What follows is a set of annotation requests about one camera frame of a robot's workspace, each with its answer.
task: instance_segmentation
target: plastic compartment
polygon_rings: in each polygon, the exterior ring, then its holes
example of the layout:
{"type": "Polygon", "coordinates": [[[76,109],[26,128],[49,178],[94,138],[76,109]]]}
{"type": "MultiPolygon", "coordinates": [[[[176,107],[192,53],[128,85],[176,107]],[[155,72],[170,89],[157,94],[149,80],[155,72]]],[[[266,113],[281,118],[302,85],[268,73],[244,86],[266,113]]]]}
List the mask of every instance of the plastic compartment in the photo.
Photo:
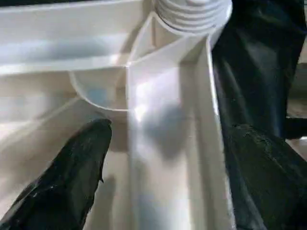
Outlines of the plastic compartment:
{"type": "Polygon", "coordinates": [[[123,120],[127,116],[126,68],[70,72],[77,93],[108,117],[123,120]]]}
{"type": "Polygon", "coordinates": [[[0,74],[125,64],[150,9],[142,0],[2,8],[0,74]]]}
{"type": "Polygon", "coordinates": [[[121,0],[0,10],[0,81],[14,102],[0,104],[26,114],[0,124],[1,214],[72,133],[106,115],[114,134],[86,230],[229,228],[210,66],[223,27],[193,36],[150,9],[121,0]]]}
{"type": "Polygon", "coordinates": [[[128,67],[138,229],[229,229],[211,39],[183,36],[128,67]]]}
{"type": "MultiPolygon", "coordinates": [[[[2,78],[0,85],[0,104],[2,108],[11,108],[0,119],[2,217],[68,138],[101,114],[76,97],[67,74],[13,76],[2,78]]],[[[113,122],[112,128],[112,143],[103,171],[105,183],[98,187],[85,230],[131,228],[127,124],[113,122]]]]}

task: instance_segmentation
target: white plastic surface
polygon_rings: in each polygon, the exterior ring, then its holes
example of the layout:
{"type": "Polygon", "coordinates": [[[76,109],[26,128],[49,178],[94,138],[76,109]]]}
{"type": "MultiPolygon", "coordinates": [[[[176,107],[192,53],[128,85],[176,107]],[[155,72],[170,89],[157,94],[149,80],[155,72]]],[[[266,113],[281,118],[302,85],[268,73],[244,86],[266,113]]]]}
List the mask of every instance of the white plastic surface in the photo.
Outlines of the white plastic surface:
{"type": "MultiPolygon", "coordinates": [[[[181,12],[197,15],[221,2],[181,12]]],[[[105,115],[114,133],[106,183],[86,230],[229,229],[211,49],[230,13],[194,35],[170,27],[151,8],[147,0],[118,0],[0,9],[0,105],[8,108],[0,115],[2,214],[74,131],[105,115]],[[159,119],[170,103],[183,117],[167,130],[159,119]],[[143,138],[148,124],[165,133],[143,138]],[[153,155],[157,141],[166,141],[170,154],[178,147],[178,161],[168,165],[153,155]]]]}

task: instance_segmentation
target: white plastic part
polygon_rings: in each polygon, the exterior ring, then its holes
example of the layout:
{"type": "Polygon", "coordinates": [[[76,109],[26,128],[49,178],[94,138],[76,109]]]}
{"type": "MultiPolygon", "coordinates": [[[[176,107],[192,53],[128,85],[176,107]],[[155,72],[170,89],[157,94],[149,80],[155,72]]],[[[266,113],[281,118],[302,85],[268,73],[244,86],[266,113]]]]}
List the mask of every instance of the white plastic part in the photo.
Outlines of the white plastic part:
{"type": "MultiPolygon", "coordinates": [[[[225,3],[164,2],[189,15],[225,3]]],[[[231,7],[199,34],[151,9],[147,0],[0,9],[0,105],[9,108],[0,124],[1,214],[75,130],[103,114],[113,120],[110,182],[99,186],[86,230],[230,229],[211,49],[231,7]]]]}
{"type": "Polygon", "coordinates": [[[158,0],[155,7],[163,21],[177,30],[188,33],[209,33],[213,28],[219,28],[228,21],[230,15],[227,12],[232,8],[232,3],[224,0],[218,7],[197,14],[177,12],[164,0],[158,0]]]}
{"type": "Polygon", "coordinates": [[[2,8],[0,75],[125,64],[150,9],[142,0],[2,8]]]}
{"type": "Polygon", "coordinates": [[[205,4],[204,6],[185,6],[185,5],[178,5],[175,2],[172,2],[171,0],[162,0],[165,5],[177,12],[182,13],[189,13],[189,14],[200,14],[200,13],[207,13],[213,10],[218,9],[221,5],[225,4],[225,0],[218,0],[218,1],[212,1],[210,4],[205,4]]]}

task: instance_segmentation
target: black fabric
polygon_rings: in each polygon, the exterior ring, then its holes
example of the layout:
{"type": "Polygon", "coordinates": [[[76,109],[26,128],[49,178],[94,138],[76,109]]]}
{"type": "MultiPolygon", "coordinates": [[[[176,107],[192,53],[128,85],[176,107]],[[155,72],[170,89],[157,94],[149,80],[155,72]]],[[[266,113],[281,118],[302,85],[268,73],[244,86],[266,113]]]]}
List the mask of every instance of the black fabric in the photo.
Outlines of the black fabric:
{"type": "Polygon", "coordinates": [[[282,138],[248,125],[233,128],[228,143],[265,228],[307,229],[307,162],[282,138]]]}
{"type": "MultiPolygon", "coordinates": [[[[286,137],[287,96],[307,31],[304,1],[233,0],[233,4],[232,17],[213,49],[213,70],[234,213],[240,230],[274,230],[255,200],[246,172],[239,168],[229,136],[234,126],[248,124],[286,137]]],[[[245,145],[243,139],[237,144],[245,145]]],[[[252,147],[241,153],[246,155],[242,161],[250,165],[252,147]]],[[[258,183],[268,182],[266,177],[262,180],[258,183]]]]}
{"type": "Polygon", "coordinates": [[[95,120],[69,139],[0,221],[0,230],[82,230],[111,141],[110,121],[95,120]]]}

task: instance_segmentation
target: white plastic tray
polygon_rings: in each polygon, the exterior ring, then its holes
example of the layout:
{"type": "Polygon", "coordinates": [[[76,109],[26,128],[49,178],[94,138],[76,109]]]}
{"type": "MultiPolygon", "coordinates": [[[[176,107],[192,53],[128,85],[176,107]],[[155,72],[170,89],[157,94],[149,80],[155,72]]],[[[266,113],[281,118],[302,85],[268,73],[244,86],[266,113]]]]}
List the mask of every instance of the white plastic tray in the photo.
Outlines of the white plastic tray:
{"type": "Polygon", "coordinates": [[[151,9],[148,0],[0,9],[0,214],[103,115],[114,135],[86,230],[233,227],[211,66],[223,27],[184,34],[151,9]]]}

